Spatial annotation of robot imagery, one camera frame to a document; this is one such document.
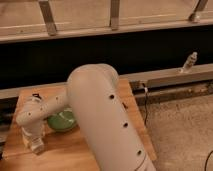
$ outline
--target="cable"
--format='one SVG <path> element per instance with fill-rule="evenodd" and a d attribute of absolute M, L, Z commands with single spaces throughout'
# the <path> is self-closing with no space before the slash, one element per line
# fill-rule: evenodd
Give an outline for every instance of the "cable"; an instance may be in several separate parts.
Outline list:
<path fill-rule="evenodd" d="M 148 112 L 148 109 L 147 109 L 147 102 L 148 102 L 148 88 L 146 87 L 145 84 L 143 84 L 143 87 L 144 87 L 144 91 L 145 91 L 145 101 L 144 101 L 144 107 L 145 107 L 145 113 L 146 113 L 146 116 L 145 116 L 145 119 L 144 119 L 144 124 L 146 125 L 147 124 L 147 119 L 148 119 L 148 115 L 149 115 L 149 112 Z"/>
<path fill-rule="evenodd" d="M 211 157 L 212 154 L 213 154 L 213 150 L 208 154 L 208 156 L 206 158 L 204 171 L 207 171 L 208 161 L 209 161 L 209 158 Z"/>

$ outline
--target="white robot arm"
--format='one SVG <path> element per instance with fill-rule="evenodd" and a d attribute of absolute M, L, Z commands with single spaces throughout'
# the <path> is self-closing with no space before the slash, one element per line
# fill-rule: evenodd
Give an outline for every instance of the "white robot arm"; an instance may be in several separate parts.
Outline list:
<path fill-rule="evenodd" d="M 109 65 L 81 66 L 69 76 L 66 89 L 37 106 L 28 104 L 16 121 L 31 135 L 35 124 L 40 126 L 44 118 L 70 106 L 100 170 L 155 171 L 116 93 L 117 83 L 118 74 Z M 34 138 L 43 147 L 39 136 L 41 129 Z"/>

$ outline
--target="green plate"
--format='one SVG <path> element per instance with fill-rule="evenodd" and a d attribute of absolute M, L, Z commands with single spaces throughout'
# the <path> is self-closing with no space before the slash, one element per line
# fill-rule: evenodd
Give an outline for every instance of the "green plate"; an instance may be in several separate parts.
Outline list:
<path fill-rule="evenodd" d="M 72 111 L 68 108 L 47 118 L 50 128 L 56 132 L 65 132 L 74 128 L 77 123 Z"/>

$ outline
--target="wooden tabletop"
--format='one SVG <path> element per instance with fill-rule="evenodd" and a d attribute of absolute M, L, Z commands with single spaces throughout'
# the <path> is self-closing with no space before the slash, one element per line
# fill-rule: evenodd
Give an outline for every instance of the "wooden tabletop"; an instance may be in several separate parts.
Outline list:
<path fill-rule="evenodd" d="M 63 88 L 64 86 L 54 86 L 26 89 L 21 91 L 9 135 L 4 147 L 3 159 L 0 162 L 0 170 L 99 170 L 95 158 L 88 148 L 79 127 L 76 127 L 72 131 L 66 133 L 56 133 L 46 125 L 46 136 L 44 138 L 45 151 L 40 155 L 35 155 L 29 149 L 25 148 L 22 142 L 21 130 L 16 124 L 15 118 L 26 98 L 32 95 L 32 93 L 39 93 L 44 99 L 48 99 Z M 153 145 L 147 133 L 146 127 L 144 126 L 141 113 L 137 107 L 135 98 L 127 80 L 120 80 L 118 94 L 122 102 L 124 102 L 128 107 L 127 113 L 129 118 L 140 135 L 150 158 L 155 160 L 156 154 Z"/>

